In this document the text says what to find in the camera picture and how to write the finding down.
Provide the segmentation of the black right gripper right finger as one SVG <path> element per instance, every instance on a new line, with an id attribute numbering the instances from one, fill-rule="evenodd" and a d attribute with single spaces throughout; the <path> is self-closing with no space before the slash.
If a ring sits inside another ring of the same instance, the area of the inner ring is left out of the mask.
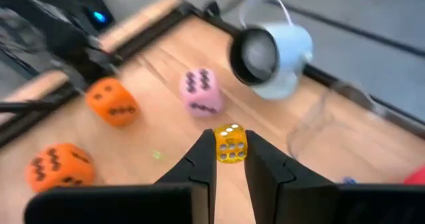
<path id="1" fill-rule="evenodd" d="M 246 131 L 256 224 L 425 224 L 425 186 L 333 183 Z"/>

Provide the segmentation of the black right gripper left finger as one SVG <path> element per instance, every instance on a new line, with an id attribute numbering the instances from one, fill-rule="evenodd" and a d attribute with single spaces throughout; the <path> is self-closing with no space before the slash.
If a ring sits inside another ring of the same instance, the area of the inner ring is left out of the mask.
<path id="1" fill-rule="evenodd" d="M 24 224 L 212 224 L 215 154 L 205 130 L 155 183 L 55 187 L 29 201 Z"/>

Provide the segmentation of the small yellow transparent die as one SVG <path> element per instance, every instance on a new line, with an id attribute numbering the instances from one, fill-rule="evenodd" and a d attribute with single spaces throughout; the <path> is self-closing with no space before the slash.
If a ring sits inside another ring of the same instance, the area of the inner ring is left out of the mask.
<path id="1" fill-rule="evenodd" d="M 214 129 L 216 159 L 234 164 L 243 161 L 248 154 L 248 141 L 244 128 L 237 123 L 225 124 Z"/>

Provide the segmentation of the large pink foam die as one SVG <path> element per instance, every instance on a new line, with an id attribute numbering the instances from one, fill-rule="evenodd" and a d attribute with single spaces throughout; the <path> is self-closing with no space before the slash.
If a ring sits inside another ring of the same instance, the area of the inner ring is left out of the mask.
<path id="1" fill-rule="evenodd" d="M 192 116 L 207 117 L 222 110 L 219 84 L 211 69 L 188 70 L 181 77 L 180 94 L 185 108 Z"/>

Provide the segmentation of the large orange foam die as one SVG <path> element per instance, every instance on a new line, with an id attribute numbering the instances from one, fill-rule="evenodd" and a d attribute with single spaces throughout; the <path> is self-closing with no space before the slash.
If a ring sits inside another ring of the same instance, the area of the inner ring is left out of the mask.
<path id="1" fill-rule="evenodd" d="M 88 152 L 71 143 L 45 148 L 25 170 L 26 181 L 36 193 L 53 187 L 92 185 L 95 177 L 95 167 Z"/>
<path id="2" fill-rule="evenodd" d="M 103 121 L 114 127 L 130 124 L 139 116 L 136 99 L 118 79 L 110 76 L 92 84 L 84 98 Z"/>

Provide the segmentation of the large red foam die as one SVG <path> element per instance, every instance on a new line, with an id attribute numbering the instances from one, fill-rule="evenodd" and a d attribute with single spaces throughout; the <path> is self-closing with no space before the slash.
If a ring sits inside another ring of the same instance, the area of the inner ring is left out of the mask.
<path id="1" fill-rule="evenodd" d="M 425 165 L 408 175 L 403 184 L 406 185 L 425 185 Z"/>

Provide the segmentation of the clear plastic container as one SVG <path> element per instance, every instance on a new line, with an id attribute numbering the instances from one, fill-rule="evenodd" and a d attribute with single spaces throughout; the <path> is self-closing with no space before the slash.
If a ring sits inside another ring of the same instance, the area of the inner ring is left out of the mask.
<path id="1" fill-rule="evenodd" d="M 372 98 L 350 82 L 337 82 L 326 91 L 306 117 L 288 134 L 288 150 L 292 158 L 301 157 L 315 148 L 332 151 L 359 147 L 370 141 L 368 135 L 344 117 L 379 117 L 384 113 Z"/>

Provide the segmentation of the black aluminium table frame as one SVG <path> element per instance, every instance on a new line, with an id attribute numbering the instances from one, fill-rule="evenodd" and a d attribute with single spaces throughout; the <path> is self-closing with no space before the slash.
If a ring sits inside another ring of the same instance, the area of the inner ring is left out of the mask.
<path id="1" fill-rule="evenodd" d="M 113 60 L 114 64 L 121 66 L 123 62 L 132 58 L 137 52 L 146 49 L 147 46 L 168 33 L 190 15 L 198 16 L 206 23 L 216 26 L 233 37 L 241 33 L 235 26 L 221 21 L 218 15 L 202 14 L 198 8 L 182 1 L 166 13 L 163 18 L 153 22 L 146 29 L 133 35 L 130 40 L 116 48 L 109 55 L 109 58 Z M 0 114 L 12 113 L 10 118 L 0 122 L 0 148 L 23 135 L 50 113 L 58 110 L 77 96 L 76 87 L 68 79 L 55 84 L 46 94 L 36 100 L 0 102 Z M 368 102 L 360 100 L 356 103 L 370 110 L 373 109 L 372 105 L 382 108 L 381 114 L 388 121 L 425 139 L 425 121 L 419 120 L 375 96 L 371 96 L 371 100 Z"/>

